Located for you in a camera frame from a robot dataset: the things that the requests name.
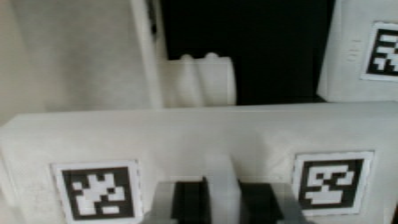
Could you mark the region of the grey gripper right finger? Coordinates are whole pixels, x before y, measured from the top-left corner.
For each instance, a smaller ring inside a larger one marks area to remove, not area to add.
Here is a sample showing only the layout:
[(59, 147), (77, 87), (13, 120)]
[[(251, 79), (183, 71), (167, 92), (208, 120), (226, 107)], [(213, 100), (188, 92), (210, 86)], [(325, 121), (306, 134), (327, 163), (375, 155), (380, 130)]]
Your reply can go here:
[(240, 224), (308, 224), (292, 186), (286, 183), (238, 182)]

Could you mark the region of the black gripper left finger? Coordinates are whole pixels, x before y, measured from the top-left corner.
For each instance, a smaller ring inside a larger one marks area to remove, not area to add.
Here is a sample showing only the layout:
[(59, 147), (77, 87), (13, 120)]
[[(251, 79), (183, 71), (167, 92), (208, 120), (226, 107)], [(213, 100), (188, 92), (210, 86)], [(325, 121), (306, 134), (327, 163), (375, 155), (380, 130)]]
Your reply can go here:
[(141, 224), (212, 224), (208, 179), (160, 182)]

